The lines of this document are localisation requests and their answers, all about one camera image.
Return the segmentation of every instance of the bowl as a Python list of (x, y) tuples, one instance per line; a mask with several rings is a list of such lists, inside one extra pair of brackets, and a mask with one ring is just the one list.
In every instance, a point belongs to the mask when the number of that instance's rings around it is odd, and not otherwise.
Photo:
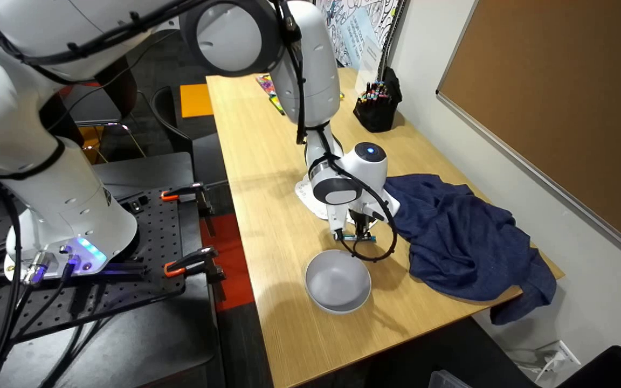
[(348, 315), (371, 296), (371, 274), (344, 250), (316, 255), (306, 270), (306, 291), (325, 314)]

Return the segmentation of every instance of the cork board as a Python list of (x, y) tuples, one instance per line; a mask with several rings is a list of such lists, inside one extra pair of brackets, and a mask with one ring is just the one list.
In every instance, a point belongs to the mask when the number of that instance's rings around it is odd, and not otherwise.
[(437, 93), (621, 235), (621, 3), (478, 0)]

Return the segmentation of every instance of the black cable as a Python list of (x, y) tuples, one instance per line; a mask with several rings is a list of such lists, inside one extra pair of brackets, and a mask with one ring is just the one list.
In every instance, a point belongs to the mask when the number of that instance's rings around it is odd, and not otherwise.
[(53, 294), (49, 296), (49, 301), (16, 331), (16, 334), (13, 337), (13, 343), (16, 343), (30, 331), (30, 325), (53, 305), (53, 301), (63, 294), (67, 280), (70, 278), (73, 270), (76, 268), (70, 264), (67, 264), (67, 268), (65, 268)]
[(79, 342), (79, 334), (84, 331), (84, 325), (78, 325), (73, 332), (73, 338), (69, 342), (65, 355), (58, 358), (58, 362), (53, 364), (53, 369), (46, 373), (46, 377), (40, 381), (40, 388), (53, 388), (53, 385), (58, 381), (58, 377), (63, 377), (63, 373), (73, 364), (73, 360), (79, 356), (79, 352), (93, 342), (93, 337), (110, 321), (111, 318), (98, 319), (93, 324), (93, 328), (88, 331), (88, 334)]
[[(23, 296), (16, 301), (14, 311), (13, 311), (11, 332), (13, 332), (13, 328), (16, 325), (16, 321), (18, 321), (18, 318), (22, 318), (22, 314), (23, 314), (28, 301), (30, 301), (30, 294), (31, 294), (31, 288), (26, 286), (26, 288), (23, 288)], [(8, 358), (11, 347), (13, 347), (13, 342), (11, 342), (11, 334), (8, 334), (7, 342), (4, 342), (0, 373), (2, 373), (2, 367), (4, 367), (4, 362), (7, 362), (7, 358)]]
[(128, 14), (130, 22), (121, 24), (85, 43), (67, 43), (69, 52), (55, 52), (55, 54), (44, 54), (44, 57), (26, 57), (18, 47), (14, 47), (2, 33), (0, 33), (0, 47), (4, 47), (11, 57), (18, 58), (22, 64), (28, 66), (60, 66), (60, 64), (70, 64), (79, 61), (85, 57), (93, 57), (101, 50), (114, 47), (136, 36), (141, 36), (161, 22), (167, 22), (174, 15), (180, 15), (194, 6), (197, 6), (203, 0), (173, 0), (167, 5), (157, 6), (154, 12), (146, 15), (138, 15), (136, 12)]
[[(289, 5), (286, 5), (286, 0), (276, 0), (276, 19), (278, 19), (278, 24), (281, 24), (279, 29), (289, 29), (285, 22), (293, 22), (293, 19), (289, 19), (291, 17), (291, 12), (289, 12)], [(285, 41), (285, 47), (286, 47), (286, 52), (289, 52), (289, 58), (291, 58), (291, 68), (293, 68), (293, 72), (295, 72), (295, 81), (298, 81), (298, 142), (300, 142), (300, 136), (304, 136), (306, 134), (306, 130), (304, 130), (304, 122), (306, 122), (306, 95), (304, 95), (304, 57), (300, 54), (300, 57), (295, 57), (295, 50), (293, 50), (293, 43), (289, 41), (289, 40), (281, 40)], [(320, 138), (320, 142), (322, 142), (322, 149), (325, 149), (325, 155), (331, 155), (331, 148), (327, 145), (327, 140), (325, 140), (325, 136), (322, 136), (322, 133), (318, 130), (318, 138)], [(330, 169), (334, 170), (334, 172), (337, 172), (337, 176), (342, 176), (342, 177), (348, 177), (353, 184), (357, 184), (357, 186), (362, 186), (362, 190), (366, 190), (375, 200), (377, 200), (377, 205), (380, 205), (380, 210), (385, 213), (385, 219), (388, 219), (388, 227), (390, 227), (390, 231), (391, 231), (391, 241), (390, 241), (390, 249), (383, 253), (383, 255), (380, 255), (380, 256), (364, 256), (364, 255), (360, 255), (357, 250), (355, 250), (355, 247), (357, 247), (357, 239), (353, 241), (353, 249), (348, 249), (346, 247), (346, 241), (340, 237), (340, 245), (344, 247), (344, 250), (348, 250), (352, 253), (352, 256), (357, 256), (357, 259), (362, 259), (362, 262), (382, 262), (382, 259), (388, 259), (391, 253), (394, 253), (394, 247), (396, 247), (396, 227), (394, 227), (394, 216), (390, 213), (390, 210), (388, 210), (388, 205), (382, 200), (382, 196), (371, 189), (371, 186), (366, 186), (364, 182), (360, 182), (357, 177), (353, 177), (352, 172), (346, 172), (344, 169), (340, 169), (336, 163), (334, 163), (334, 158), (327, 158), (327, 165), (330, 165)]]
[(13, 237), (14, 237), (14, 245), (13, 245), (13, 280), (11, 280), (4, 324), (0, 331), (0, 369), (2, 369), (4, 358), (7, 358), (8, 337), (11, 337), (16, 319), (18, 319), (18, 311), (26, 307), (26, 301), (18, 301), (18, 291), (22, 291), (22, 227), (16, 220), (14, 203), (2, 184), (0, 184), (0, 199), (2, 199), (2, 205), (8, 213), (8, 219), (11, 219), (11, 228), (13, 228)]
[(124, 68), (124, 70), (119, 72), (114, 78), (110, 78), (101, 88), (93, 88), (93, 90), (84, 93), (81, 97), (78, 97), (78, 99), (67, 109), (67, 113), (60, 114), (60, 116), (46, 128), (46, 133), (53, 133), (67, 116), (70, 116), (70, 113), (78, 109), (78, 103), (81, 103), (85, 97), (91, 97), (91, 95), (102, 90), (105, 86), (114, 84), (114, 83), (115, 83), (121, 75), (124, 75), (126, 72), (134, 72), (134, 70), (140, 66), (140, 61), (141, 61), (157, 43), (166, 41), (167, 38), (173, 38), (173, 36), (169, 36), (169, 33), (163, 33), (163, 38), (148, 41), (148, 45), (138, 54), (138, 58), (136, 58), (128, 68)]

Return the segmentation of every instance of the navy blue cloth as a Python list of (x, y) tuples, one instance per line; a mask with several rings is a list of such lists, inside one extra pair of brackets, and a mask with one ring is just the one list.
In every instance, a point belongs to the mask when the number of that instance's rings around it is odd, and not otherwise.
[(480, 303), (519, 286), (521, 297), (491, 308), (494, 324), (515, 321), (551, 303), (554, 277), (508, 211), (436, 176), (388, 177), (385, 190), (401, 203), (394, 224), (410, 241), (412, 277), (441, 294)]

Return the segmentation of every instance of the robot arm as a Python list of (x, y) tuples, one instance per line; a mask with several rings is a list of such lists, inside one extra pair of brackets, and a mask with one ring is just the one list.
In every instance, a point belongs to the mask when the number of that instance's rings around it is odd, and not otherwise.
[(46, 278), (58, 278), (69, 262), (78, 264), (76, 277), (101, 272), (130, 247), (138, 224), (101, 189), (79, 149), (52, 138), (36, 113), (58, 83), (93, 78), (174, 15), (180, 15), (189, 50), (214, 72), (272, 74), (285, 113), (300, 126), (298, 140), (306, 138), (311, 192), (327, 208), (331, 231), (342, 228), (346, 211), (372, 219), (375, 210), (385, 210), (372, 199), (385, 176), (380, 148), (342, 155), (330, 133), (337, 75), (313, 5), (0, 0), (0, 182), (28, 210), (22, 216), (23, 264), (52, 264)]

